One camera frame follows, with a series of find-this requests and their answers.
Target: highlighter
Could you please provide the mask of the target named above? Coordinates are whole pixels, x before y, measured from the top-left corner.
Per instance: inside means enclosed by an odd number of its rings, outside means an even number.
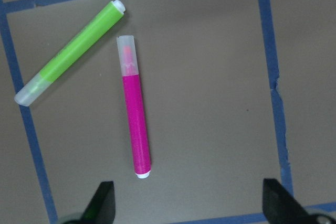
[[[122,82],[130,130],[134,171],[138,178],[147,178],[151,160],[143,109],[141,85],[132,35],[117,38]]]
[[[58,77],[103,36],[125,12],[121,1],[109,2],[60,52],[49,61],[14,97],[23,106],[34,102]]]

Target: magenta highlighter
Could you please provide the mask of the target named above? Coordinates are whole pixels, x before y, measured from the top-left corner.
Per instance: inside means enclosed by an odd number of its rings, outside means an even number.
[[[147,178],[151,171],[151,160],[134,37],[132,35],[119,36],[117,44],[130,128],[134,171],[138,178]]]

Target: green highlighter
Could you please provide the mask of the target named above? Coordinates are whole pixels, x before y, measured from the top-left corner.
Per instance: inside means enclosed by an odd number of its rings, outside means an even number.
[[[23,106],[29,106],[101,36],[103,36],[125,12],[121,1],[111,1],[83,28],[39,73],[37,73],[14,97]]]

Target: clear plastic cap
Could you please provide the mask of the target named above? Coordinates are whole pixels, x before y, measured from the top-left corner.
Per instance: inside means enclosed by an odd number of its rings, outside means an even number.
[[[123,35],[117,38],[120,67],[122,76],[139,74],[137,55],[133,35]]]
[[[29,106],[36,100],[52,82],[43,79],[37,73],[14,97],[14,100],[23,106]]]

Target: frosted marker cap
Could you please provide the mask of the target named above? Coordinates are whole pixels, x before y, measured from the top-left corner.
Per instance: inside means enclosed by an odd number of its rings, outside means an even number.
[[[29,106],[40,96],[52,82],[45,80],[37,73],[14,97],[14,100],[23,106]]]
[[[117,38],[120,67],[122,76],[139,74],[137,54],[135,52],[134,36],[123,35]]]

